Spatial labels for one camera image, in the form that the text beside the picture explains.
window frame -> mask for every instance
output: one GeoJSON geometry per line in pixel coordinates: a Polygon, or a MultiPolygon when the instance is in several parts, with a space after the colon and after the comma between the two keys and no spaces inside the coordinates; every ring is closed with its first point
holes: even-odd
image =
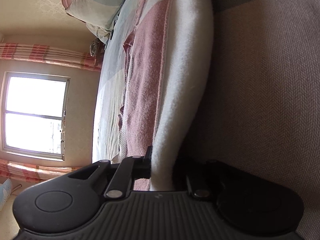
{"type": "Polygon", "coordinates": [[[1,151],[16,154],[16,155],[22,155],[27,157],[35,157],[35,158],[42,158],[42,159],[56,159],[56,160],[63,160],[64,161],[64,149],[65,149],[65,119],[66,119],[66,108],[67,108],[67,99],[68,99],[68,91],[69,91],[69,82],[70,77],[64,77],[64,76],[55,76],[55,75],[47,75],[47,74],[36,74],[36,73],[22,73],[22,72],[5,72],[4,74],[4,86],[2,88],[2,104],[1,104],[1,131],[2,131],[2,143],[1,143],[1,151]],[[13,111],[7,111],[6,105],[7,105],[7,96],[8,96],[8,88],[9,88],[9,80],[11,77],[22,77],[22,78],[34,78],[34,79],[44,79],[44,80],[52,80],[52,81],[61,81],[66,82],[66,88],[64,92],[64,98],[63,98],[63,107],[62,107],[62,117],[56,117],[56,116],[48,116],[48,115],[39,115],[39,114],[26,114],[26,113],[20,113],[20,112],[13,112],[13,111]],[[20,115],[27,115],[27,116],[36,116],[36,117],[42,117],[46,119],[55,119],[55,120],[61,120],[61,152],[60,154],[57,153],[48,153],[48,152],[38,152],[38,151],[32,151],[32,150],[26,150],[26,149],[20,149],[16,147],[12,147],[9,145],[6,145],[6,139],[5,139],[5,114],[11,113],[11,114],[20,114],[20,115]]]}

patterned wallpaper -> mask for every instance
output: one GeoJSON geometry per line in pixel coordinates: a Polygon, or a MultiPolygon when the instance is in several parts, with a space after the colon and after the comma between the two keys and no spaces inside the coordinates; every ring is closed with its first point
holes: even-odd
{"type": "Polygon", "coordinates": [[[84,23],[65,13],[61,0],[0,0],[0,33],[47,35],[91,42],[84,23]]]}

pillowcase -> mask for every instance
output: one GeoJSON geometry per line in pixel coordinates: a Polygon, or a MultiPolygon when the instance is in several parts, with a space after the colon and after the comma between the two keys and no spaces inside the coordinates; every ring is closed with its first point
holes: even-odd
{"type": "Polygon", "coordinates": [[[66,13],[81,21],[111,31],[112,21],[124,0],[73,0],[66,13]]]}
{"type": "Polygon", "coordinates": [[[100,28],[98,26],[94,26],[90,23],[86,23],[85,26],[87,26],[88,30],[92,32],[97,38],[99,38],[100,41],[102,41],[104,44],[107,44],[110,36],[110,32],[108,30],[100,28]]]}

curtain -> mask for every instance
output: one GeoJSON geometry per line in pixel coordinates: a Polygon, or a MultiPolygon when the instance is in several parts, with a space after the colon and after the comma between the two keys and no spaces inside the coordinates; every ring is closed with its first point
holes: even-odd
{"type": "Polygon", "coordinates": [[[40,62],[91,71],[101,71],[102,65],[102,62],[97,65],[95,57],[89,53],[20,43],[0,43],[0,59],[40,62]]]}
{"type": "Polygon", "coordinates": [[[0,177],[33,183],[53,179],[77,169],[79,168],[44,167],[0,159],[0,177]]]}

ribbed black surface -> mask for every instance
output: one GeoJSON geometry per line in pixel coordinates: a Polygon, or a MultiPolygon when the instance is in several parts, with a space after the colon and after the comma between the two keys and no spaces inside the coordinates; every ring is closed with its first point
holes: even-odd
{"type": "MultiPolygon", "coordinates": [[[[105,204],[87,225],[60,235],[24,231],[16,240],[245,240],[248,236],[224,224],[209,202],[185,192],[132,192],[128,198],[105,204]]],[[[301,239],[294,233],[268,239],[301,239]]]]}

